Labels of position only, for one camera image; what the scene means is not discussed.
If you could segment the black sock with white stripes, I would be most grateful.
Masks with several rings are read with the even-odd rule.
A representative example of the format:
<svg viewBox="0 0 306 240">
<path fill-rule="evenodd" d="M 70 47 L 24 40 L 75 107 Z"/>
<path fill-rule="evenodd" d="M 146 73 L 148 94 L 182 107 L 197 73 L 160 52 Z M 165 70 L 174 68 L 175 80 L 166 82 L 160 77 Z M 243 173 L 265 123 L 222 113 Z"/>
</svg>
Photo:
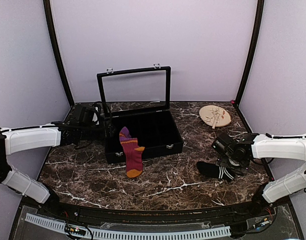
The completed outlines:
<svg viewBox="0 0 306 240">
<path fill-rule="evenodd" d="M 230 169 L 223 167 L 223 166 L 217 166 L 212 163 L 198 161 L 196 163 L 196 167 L 199 173 L 206 176 L 207 178 L 226 180 L 229 183 L 236 176 L 236 174 Z"/>
</svg>

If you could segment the black storage box with lid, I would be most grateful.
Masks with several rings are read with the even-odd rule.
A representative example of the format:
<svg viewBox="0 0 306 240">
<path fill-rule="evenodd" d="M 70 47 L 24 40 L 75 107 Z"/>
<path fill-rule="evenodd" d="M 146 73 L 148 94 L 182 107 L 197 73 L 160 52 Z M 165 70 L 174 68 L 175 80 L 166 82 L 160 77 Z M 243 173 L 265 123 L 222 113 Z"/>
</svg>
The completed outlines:
<svg viewBox="0 0 306 240">
<path fill-rule="evenodd" d="M 107 105 L 103 79 L 111 76 L 125 77 L 130 74 L 165 72 L 166 92 L 164 105 L 148 108 L 112 111 Z M 183 139 L 170 112 L 171 67 L 154 66 L 146 68 L 107 71 L 97 74 L 97 82 L 103 104 L 105 129 L 105 157 L 109 164 L 123 163 L 126 156 L 119 141 L 123 127 L 130 130 L 131 136 L 138 138 L 139 145 L 144 146 L 143 159 L 151 159 L 180 154 Z"/>
</svg>

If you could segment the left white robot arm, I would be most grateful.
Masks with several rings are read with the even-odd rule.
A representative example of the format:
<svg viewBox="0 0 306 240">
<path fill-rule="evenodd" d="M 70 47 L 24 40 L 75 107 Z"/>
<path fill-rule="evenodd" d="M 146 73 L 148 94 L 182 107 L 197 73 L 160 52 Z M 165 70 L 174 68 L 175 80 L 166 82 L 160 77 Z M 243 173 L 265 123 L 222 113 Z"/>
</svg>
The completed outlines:
<svg viewBox="0 0 306 240">
<path fill-rule="evenodd" d="M 58 195 L 48 186 L 32 179 L 8 164 L 7 156 L 43 147 L 78 145 L 80 141 L 91 141 L 103 132 L 102 106 L 77 104 L 65 121 L 54 121 L 44 125 L 1 128 L 0 127 L 0 184 L 44 205 L 44 210 L 53 218 L 63 214 Z"/>
</svg>

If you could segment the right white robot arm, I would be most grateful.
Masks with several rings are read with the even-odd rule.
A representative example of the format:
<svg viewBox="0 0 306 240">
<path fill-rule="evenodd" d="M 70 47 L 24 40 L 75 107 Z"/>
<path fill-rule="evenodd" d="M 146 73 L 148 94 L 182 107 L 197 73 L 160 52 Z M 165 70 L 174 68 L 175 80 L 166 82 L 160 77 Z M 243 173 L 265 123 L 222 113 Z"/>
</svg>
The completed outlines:
<svg viewBox="0 0 306 240">
<path fill-rule="evenodd" d="M 248 205 L 248 213 L 258 217 L 267 204 L 306 188 L 306 134 L 275 136 L 247 133 L 240 139 L 228 134 L 219 135 L 212 148 L 220 155 L 217 165 L 224 173 L 228 169 L 239 175 L 247 173 L 250 162 L 255 159 L 293 159 L 304 164 L 284 177 L 260 186 Z"/>
</svg>

